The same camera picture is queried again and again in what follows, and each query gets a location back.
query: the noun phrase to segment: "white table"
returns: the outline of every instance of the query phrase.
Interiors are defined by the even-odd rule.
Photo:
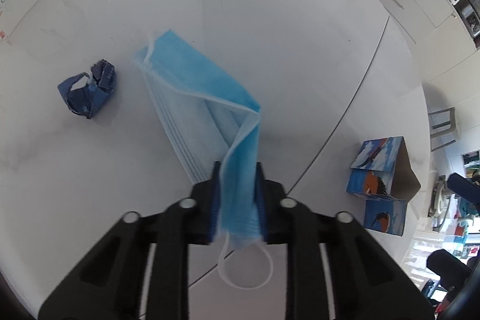
[[[258,100],[267,178],[314,211],[363,219],[364,202],[345,186],[365,139],[403,135],[427,183],[421,83],[378,0],[40,0],[0,44],[0,269],[33,314],[125,211],[154,214],[190,192],[132,61],[170,28]],[[68,111],[57,84],[100,58],[116,66],[117,91],[86,120]],[[415,229],[412,213],[402,238],[375,235],[397,260]],[[285,262],[282,246],[270,250]],[[193,247],[190,281],[218,253],[218,243]],[[249,256],[260,278],[255,249],[229,262]],[[284,305],[282,271],[277,265],[274,280],[254,292],[231,291],[209,273],[190,290],[192,318],[259,318],[255,302],[237,302],[238,294],[275,306],[266,318],[282,318],[274,316]]]

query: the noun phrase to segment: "mask ear loop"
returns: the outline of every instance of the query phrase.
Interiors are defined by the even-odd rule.
[[[256,290],[256,289],[260,289],[261,287],[264,287],[267,283],[269,283],[273,276],[273,259],[270,253],[264,247],[260,246],[260,243],[258,241],[255,242],[255,245],[258,246],[258,248],[260,248],[261,252],[263,252],[268,259],[268,265],[269,265],[270,271],[268,272],[267,279],[262,283],[260,283],[260,285],[253,286],[253,287],[238,286],[238,285],[235,285],[230,280],[229,276],[225,271],[225,256],[227,255],[227,250],[229,248],[229,240],[230,240],[230,233],[227,232],[222,251],[220,252],[220,258],[218,259],[218,266],[217,266],[218,274],[220,275],[220,278],[223,280],[223,282],[225,282],[227,285],[231,287],[234,287],[235,289],[240,289],[240,290]]]

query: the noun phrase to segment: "blue surgical mask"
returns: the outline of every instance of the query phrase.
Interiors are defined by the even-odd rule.
[[[152,102],[193,183],[220,168],[220,228],[237,243],[260,236],[254,181],[260,105],[215,63],[168,31],[139,53]]]

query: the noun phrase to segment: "cardboard box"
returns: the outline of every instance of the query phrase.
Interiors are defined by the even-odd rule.
[[[351,167],[346,191],[367,200],[363,226],[402,236],[407,203],[420,189],[403,137],[364,141]]]

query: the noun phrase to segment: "silver screw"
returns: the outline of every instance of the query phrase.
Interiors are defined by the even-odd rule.
[[[183,209],[193,208],[197,202],[193,198],[184,198],[180,201],[180,207]]]
[[[284,208],[294,208],[297,206],[297,202],[293,198],[283,198],[280,201],[280,205],[282,205]]]
[[[123,222],[127,224],[134,223],[139,218],[140,218],[140,214],[138,214],[136,211],[128,211],[122,217]]]
[[[353,221],[353,216],[347,211],[341,211],[340,213],[337,214],[337,220],[340,221],[341,223],[348,224]]]

